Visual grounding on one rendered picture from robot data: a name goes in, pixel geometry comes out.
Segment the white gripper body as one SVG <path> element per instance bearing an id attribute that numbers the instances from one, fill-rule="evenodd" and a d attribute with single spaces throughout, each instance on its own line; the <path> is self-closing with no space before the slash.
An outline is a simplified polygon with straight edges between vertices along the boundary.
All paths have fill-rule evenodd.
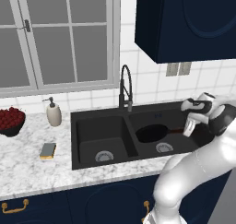
<path id="1" fill-rule="evenodd" d="M 185 122 L 185 127 L 183 129 L 183 135 L 189 137 L 195 130 L 196 120 L 194 118 L 188 117 Z"/>

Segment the silver sink drain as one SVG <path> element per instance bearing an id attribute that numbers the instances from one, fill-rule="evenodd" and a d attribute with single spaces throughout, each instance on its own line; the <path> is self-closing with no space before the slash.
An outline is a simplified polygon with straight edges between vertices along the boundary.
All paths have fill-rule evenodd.
<path id="1" fill-rule="evenodd" d="M 165 152 L 173 151 L 173 147 L 168 143 L 161 142 L 156 145 L 156 150 L 159 153 L 165 153 Z"/>
<path id="2" fill-rule="evenodd" d="M 97 162 L 109 161 L 109 160 L 113 160 L 113 159 L 114 159 L 113 154 L 107 150 L 102 150 L 102 151 L 98 152 L 95 156 L 95 160 Z"/>

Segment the black double sink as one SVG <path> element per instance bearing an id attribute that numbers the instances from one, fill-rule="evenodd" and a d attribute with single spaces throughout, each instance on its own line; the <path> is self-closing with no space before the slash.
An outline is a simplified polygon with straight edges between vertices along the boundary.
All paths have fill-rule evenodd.
<path id="1" fill-rule="evenodd" d="M 73 112 L 71 114 L 71 154 L 74 170 L 151 159 L 192 152 L 209 142 L 214 136 L 207 126 L 199 124 L 191 136 L 170 134 L 157 142 L 140 143 L 136 131 L 150 124 L 164 124 L 170 129 L 184 128 L 186 114 L 179 101 L 135 106 L 131 112 L 119 108 Z M 165 142 L 173 151 L 159 153 L 158 143 Z M 95 156 L 102 150 L 110 151 L 114 159 L 97 162 Z"/>

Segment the grey and yellow sponge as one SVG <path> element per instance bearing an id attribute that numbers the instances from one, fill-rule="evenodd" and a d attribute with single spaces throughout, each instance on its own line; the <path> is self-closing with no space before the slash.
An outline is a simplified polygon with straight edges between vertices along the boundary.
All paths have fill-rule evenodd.
<path id="1" fill-rule="evenodd" d="M 45 143 L 41 149 L 40 159 L 52 159 L 55 149 L 55 143 Z"/>

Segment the black spring tap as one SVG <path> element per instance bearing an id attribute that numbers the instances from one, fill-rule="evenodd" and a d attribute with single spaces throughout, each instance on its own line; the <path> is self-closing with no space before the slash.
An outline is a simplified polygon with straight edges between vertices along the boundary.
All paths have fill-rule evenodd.
<path id="1" fill-rule="evenodd" d="M 128 87 L 126 89 L 124 85 L 124 72 L 128 75 Z M 130 69 L 127 65 L 122 66 L 121 79 L 120 79 L 120 93 L 119 93 L 119 109 L 123 110 L 124 106 L 127 106 L 127 111 L 132 111 L 133 106 L 133 84 Z"/>

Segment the dark blue cupboard door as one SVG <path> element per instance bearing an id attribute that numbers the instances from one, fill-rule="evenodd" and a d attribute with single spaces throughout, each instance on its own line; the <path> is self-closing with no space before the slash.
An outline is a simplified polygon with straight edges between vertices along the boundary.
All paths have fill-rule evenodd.
<path id="1" fill-rule="evenodd" d="M 197 186 L 182 201 L 180 214 L 187 224 L 207 224 L 231 171 Z"/>
<path id="2" fill-rule="evenodd" d="M 73 224 L 142 224 L 153 207 L 158 175 L 72 189 L 67 192 Z"/>

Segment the beige soap dispenser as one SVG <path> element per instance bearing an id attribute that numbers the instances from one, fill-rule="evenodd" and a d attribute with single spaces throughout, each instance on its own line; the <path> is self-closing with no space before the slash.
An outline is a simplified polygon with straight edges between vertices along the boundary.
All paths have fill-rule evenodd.
<path id="1" fill-rule="evenodd" d="M 62 113 L 58 104 L 53 102 L 53 97 L 47 99 L 50 103 L 46 108 L 46 115 L 51 126 L 59 126 L 62 122 Z"/>

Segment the grey framed window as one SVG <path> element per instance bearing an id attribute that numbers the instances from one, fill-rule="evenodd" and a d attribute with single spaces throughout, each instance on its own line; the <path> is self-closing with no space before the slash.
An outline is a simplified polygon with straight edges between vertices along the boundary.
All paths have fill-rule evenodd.
<path id="1" fill-rule="evenodd" d="M 0 0 L 0 98 L 116 88 L 120 4 Z"/>

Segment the dark blue drawer front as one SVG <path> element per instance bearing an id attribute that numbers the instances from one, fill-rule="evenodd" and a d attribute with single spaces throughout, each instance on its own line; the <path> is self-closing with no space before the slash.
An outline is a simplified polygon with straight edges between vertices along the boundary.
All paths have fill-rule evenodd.
<path id="1" fill-rule="evenodd" d="M 0 224 L 72 224 L 66 192 L 0 199 Z"/>

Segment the black bowl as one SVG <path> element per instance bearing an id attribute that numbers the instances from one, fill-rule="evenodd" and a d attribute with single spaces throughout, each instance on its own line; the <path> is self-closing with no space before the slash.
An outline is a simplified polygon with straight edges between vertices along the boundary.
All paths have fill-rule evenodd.
<path id="1" fill-rule="evenodd" d="M 19 126 L 14 127 L 14 128 L 4 129 L 4 130 L 0 129 L 0 134 L 8 136 L 8 137 L 16 136 L 19 133 L 20 129 L 22 128 L 23 124 L 25 123 L 25 119 L 26 119 L 26 114 L 25 114 L 25 118 L 23 122 Z"/>

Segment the heap of red fruit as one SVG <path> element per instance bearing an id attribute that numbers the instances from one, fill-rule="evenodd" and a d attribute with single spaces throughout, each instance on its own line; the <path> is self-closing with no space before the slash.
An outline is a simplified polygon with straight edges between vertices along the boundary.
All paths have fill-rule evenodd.
<path id="1" fill-rule="evenodd" d="M 0 110 L 0 129 L 9 129 L 19 126 L 25 118 L 25 113 L 17 108 Z"/>

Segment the grey window latch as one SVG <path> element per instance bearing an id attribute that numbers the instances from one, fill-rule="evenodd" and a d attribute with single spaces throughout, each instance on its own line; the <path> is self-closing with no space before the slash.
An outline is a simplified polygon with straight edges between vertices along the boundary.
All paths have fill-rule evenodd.
<path id="1" fill-rule="evenodd" d="M 27 32 L 30 32 L 30 24 L 29 24 L 30 22 L 27 19 L 25 19 L 24 23 L 25 25 L 20 29 L 25 29 Z"/>

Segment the grey wall socket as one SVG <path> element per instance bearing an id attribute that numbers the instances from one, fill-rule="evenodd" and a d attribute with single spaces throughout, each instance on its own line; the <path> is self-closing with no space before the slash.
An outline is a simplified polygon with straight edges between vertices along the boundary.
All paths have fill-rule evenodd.
<path id="1" fill-rule="evenodd" d="M 167 77 L 175 77 L 178 74 L 178 63 L 168 63 L 167 64 L 167 70 L 166 70 L 166 76 Z"/>
<path id="2" fill-rule="evenodd" d="M 180 76 L 187 76 L 190 74 L 191 70 L 191 62 L 182 62 L 180 63 L 179 75 Z"/>

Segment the dark blue wall cupboard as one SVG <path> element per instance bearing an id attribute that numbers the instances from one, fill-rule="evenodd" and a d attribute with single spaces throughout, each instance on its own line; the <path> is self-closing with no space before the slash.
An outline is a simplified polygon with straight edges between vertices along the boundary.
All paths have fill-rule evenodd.
<path id="1" fill-rule="evenodd" d="M 135 43 L 155 63 L 236 58 L 236 0 L 136 0 Z"/>

